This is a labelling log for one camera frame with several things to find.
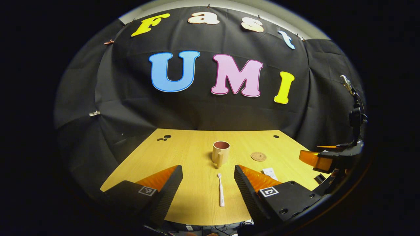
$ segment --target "blue letter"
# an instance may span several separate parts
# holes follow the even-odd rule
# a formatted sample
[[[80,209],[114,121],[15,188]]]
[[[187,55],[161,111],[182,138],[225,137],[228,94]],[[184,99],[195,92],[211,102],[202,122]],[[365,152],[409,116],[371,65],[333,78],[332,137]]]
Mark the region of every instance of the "blue letter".
[[[168,79],[168,61],[172,53],[163,52],[151,55],[149,61],[152,63],[152,84],[163,92],[179,92],[188,88],[194,81],[195,59],[200,56],[197,51],[183,51],[179,57],[184,60],[182,78],[178,81]]]
[[[278,31],[279,34],[283,36],[284,42],[289,46],[289,48],[294,49],[294,45],[290,42],[291,38],[284,31]]]

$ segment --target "cup handle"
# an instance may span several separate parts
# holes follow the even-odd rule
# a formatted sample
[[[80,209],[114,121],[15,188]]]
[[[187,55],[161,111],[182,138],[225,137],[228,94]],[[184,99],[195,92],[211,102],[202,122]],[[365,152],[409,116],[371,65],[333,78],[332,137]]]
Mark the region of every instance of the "cup handle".
[[[222,161],[223,161],[223,153],[219,152],[217,154],[217,168],[220,168],[222,166]]]

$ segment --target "yellow letter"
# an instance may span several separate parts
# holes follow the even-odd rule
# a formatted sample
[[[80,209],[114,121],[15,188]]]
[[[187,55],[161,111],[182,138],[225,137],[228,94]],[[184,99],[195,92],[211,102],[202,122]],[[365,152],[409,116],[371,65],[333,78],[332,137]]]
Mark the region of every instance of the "yellow letter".
[[[289,94],[291,82],[294,81],[294,76],[287,72],[280,72],[281,84],[280,89],[278,90],[277,96],[274,97],[274,101],[277,103],[287,104],[289,99],[287,95]]]
[[[263,25],[259,20],[255,20],[249,17],[244,17],[242,18],[242,27],[258,32],[258,33],[262,33],[264,32],[264,28],[261,27],[261,25]]]
[[[211,12],[197,12],[192,13],[190,19],[188,19],[188,22],[192,24],[210,24],[215,25],[218,24],[220,21],[217,20],[217,15]]]
[[[149,32],[151,30],[151,28],[149,28],[149,26],[156,26],[157,24],[160,23],[160,21],[162,20],[162,18],[168,18],[170,16],[169,13],[163,14],[163,15],[159,15],[159,16],[154,16],[154,17],[150,17],[147,19],[142,20],[142,24],[140,25],[140,27],[137,29],[136,32],[134,32],[131,37],[139,35],[139,34],[143,34],[146,32]]]

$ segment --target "black fabric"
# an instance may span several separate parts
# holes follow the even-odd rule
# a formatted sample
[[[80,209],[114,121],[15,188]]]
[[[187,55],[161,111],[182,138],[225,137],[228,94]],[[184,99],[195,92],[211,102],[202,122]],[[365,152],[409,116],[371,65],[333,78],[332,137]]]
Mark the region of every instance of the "black fabric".
[[[192,13],[200,11],[215,13],[220,23],[187,22]],[[171,16],[151,26],[149,32],[131,37],[143,19],[163,13]],[[151,16],[124,27],[116,21],[98,33],[73,59],[58,89],[55,125],[66,150],[64,161],[90,195],[100,195],[99,188],[113,169],[156,128],[278,129],[310,150],[352,140],[348,114],[353,99],[339,76],[344,74],[352,81],[365,103],[364,92],[357,72],[334,42],[303,42],[263,19],[259,19],[263,33],[248,31],[241,27],[241,19],[254,16],[224,8],[178,8]],[[278,30],[292,38],[296,49],[286,45]],[[104,45],[109,39],[115,43]],[[151,83],[148,58],[159,52],[172,53],[168,77],[178,80],[183,68],[178,54],[186,50],[200,52],[193,84],[181,92],[157,90]],[[212,94],[216,54],[231,55],[239,69],[248,60],[262,62],[261,95]],[[281,71],[295,77],[285,105],[273,101]],[[96,110],[101,114],[88,116]]]

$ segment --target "cup rim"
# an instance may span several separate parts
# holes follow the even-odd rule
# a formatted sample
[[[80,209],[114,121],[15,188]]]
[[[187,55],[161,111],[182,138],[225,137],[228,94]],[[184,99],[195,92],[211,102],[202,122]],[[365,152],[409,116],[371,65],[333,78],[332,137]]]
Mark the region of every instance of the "cup rim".
[[[214,144],[215,144],[215,143],[217,143],[217,142],[225,142],[225,143],[227,143],[227,144],[229,145],[229,147],[227,147],[227,148],[218,148],[218,147],[216,147],[216,146],[214,145]],[[215,148],[217,148],[217,149],[220,149],[220,150],[225,150],[225,149],[230,148],[230,147],[231,147],[231,144],[230,144],[230,143],[228,143],[228,142],[226,142],[226,141],[219,140],[219,141],[215,141],[215,142],[213,143],[213,147],[215,147]]]

